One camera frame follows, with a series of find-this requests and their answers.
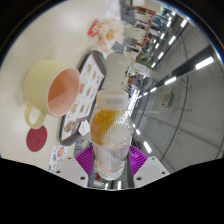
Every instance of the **mug handle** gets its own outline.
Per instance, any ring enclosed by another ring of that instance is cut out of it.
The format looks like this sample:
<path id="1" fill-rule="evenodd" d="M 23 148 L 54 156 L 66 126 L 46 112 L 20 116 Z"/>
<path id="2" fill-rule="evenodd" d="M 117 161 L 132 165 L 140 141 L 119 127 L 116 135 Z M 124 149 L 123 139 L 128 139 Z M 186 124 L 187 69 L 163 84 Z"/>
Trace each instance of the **mug handle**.
<path id="1" fill-rule="evenodd" d="M 39 112 L 39 116 L 34 124 L 31 124 L 30 122 L 30 112 L 33 109 L 33 107 L 30 104 L 27 104 L 26 110 L 25 110 L 25 121 L 26 123 L 33 129 L 39 129 L 45 120 L 46 114 L 42 111 Z"/>

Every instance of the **plastic bottle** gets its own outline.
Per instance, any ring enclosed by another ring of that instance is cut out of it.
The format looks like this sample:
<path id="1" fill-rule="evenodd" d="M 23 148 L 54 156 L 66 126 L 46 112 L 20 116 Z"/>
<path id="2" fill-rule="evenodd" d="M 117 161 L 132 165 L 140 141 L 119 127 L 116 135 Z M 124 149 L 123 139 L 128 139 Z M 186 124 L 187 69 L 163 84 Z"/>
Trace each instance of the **plastic bottle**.
<path id="1" fill-rule="evenodd" d="M 123 90 L 97 93 L 99 112 L 91 123 L 91 137 L 97 171 L 105 180 L 115 180 L 123 172 L 133 134 L 133 124 L 125 109 L 128 94 Z"/>

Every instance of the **ceiling light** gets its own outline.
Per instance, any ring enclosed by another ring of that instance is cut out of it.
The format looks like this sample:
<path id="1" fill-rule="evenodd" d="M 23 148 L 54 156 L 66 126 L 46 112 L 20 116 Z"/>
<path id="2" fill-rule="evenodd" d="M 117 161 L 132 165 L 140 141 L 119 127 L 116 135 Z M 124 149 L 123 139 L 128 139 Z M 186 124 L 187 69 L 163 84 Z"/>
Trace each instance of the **ceiling light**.
<path id="1" fill-rule="evenodd" d="M 218 51 L 216 52 L 216 57 L 217 57 L 220 61 L 222 61 L 222 58 L 221 58 L 221 56 L 220 56 L 220 54 L 219 54 Z"/>
<path id="2" fill-rule="evenodd" d="M 173 77 L 173 78 L 167 80 L 167 81 L 165 82 L 165 85 L 168 85 L 168 84 L 170 84 L 171 82 L 174 82 L 174 81 L 176 81 L 176 77 Z"/>
<path id="3" fill-rule="evenodd" d="M 161 54 L 159 55 L 158 59 L 160 59 L 163 55 L 164 55 L 164 53 L 161 52 Z"/>
<path id="4" fill-rule="evenodd" d="M 209 58 L 205 59 L 204 61 L 202 61 L 202 62 L 196 64 L 195 68 L 196 68 L 196 70 L 198 70 L 198 69 L 200 69 L 200 68 L 205 67 L 206 65 L 211 64 L 212 62 L 214 62 L 213 57 L 209 57 Z"/>
<path id="5" fill-rule="evenodd" d="M 117 183 L 117 189 L 118 189 L 118 190 L 121 189 L 121 181 L 118 181 L 118 183 Z"/>
<path id="6" fill-rule="evenodd" d="M 150 93 L 156 91 L 156 87 L 154 87 L 153 89 L 150 90 Z"/>
<path id="7" fill-rule="evenodd" d="M 187 23 L 187 20 L 184 19 L 183 22 L 181 23 L 181 27 L 184 27 L 186 25 L 186 23 Z"/>
<path id="8" fill-rule="evenodd" d="M 146 148 L 148 153 L 152 152 L 152 149 L 150 148 L 150 146 L 148 145 L 147 142 L 144 142 L 143 144 L 144 144 L 144 146 L 145 146 L 145 148 Z"/>
<path id="9" fill-rule="evenodd" d="M 160 38 L 161 38 L 161 39 L 163 39 L 163 37 L 164 37 L 164 36 L 165 36 L 165 33 L 162 33 L 162 35 L 161 35 L 161 37 L 160 37 Z"/>
<path id="10" fill-rule="evenodd" d="M 166 24 L 167 27 L 169 27 L 171 24 L 171 21 L 168 21 L 168 23 Z"/>
<path id="11" fill-rule="evenodd" d="M 171 38 L 170 42 L 169 42 L 169 45 L 171 45 L 171 44 L 174 42 L 175 39 L 176 39 L 176 37 L 173 36 L 173 37 Z"/>

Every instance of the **bottle label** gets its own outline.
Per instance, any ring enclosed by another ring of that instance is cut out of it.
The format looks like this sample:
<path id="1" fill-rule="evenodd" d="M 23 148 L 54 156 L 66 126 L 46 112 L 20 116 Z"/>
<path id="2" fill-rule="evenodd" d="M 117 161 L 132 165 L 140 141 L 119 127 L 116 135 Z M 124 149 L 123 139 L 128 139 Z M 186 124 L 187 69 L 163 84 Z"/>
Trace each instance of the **bottle label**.
<path id="1" fill-rule="evenodd" d="M 127 142 L 122 148 L 117 150 L 106 149 L 99 145 L 94 145 L 93 151 L 97 167 L 104 172 L 117 172 L 124 166 L 129 148 L 130 142 Z"/>
<path id="2" fill-rule="evenodd" d="M 123 104 L 123 99 L 106 99 L 106 104 Z"/>

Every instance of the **mug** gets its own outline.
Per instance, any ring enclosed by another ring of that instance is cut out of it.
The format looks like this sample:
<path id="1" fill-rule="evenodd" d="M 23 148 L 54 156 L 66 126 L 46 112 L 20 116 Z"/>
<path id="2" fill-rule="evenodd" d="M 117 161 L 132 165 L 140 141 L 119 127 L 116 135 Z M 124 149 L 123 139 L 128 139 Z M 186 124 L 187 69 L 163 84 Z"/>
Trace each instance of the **mug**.
<path id="1" fill-rule="evenodd" d="M 39 129 L 47 114 L 53 117 L 65 115 L 78 96 L 79 76 L 77 69 L 56 61 L 41 61 L 34 65 L 24 83 L 26 123 L 33 129 Z M 30 112 L 33 107 L 40 112 L 36 122 L 31 124 Z"/>

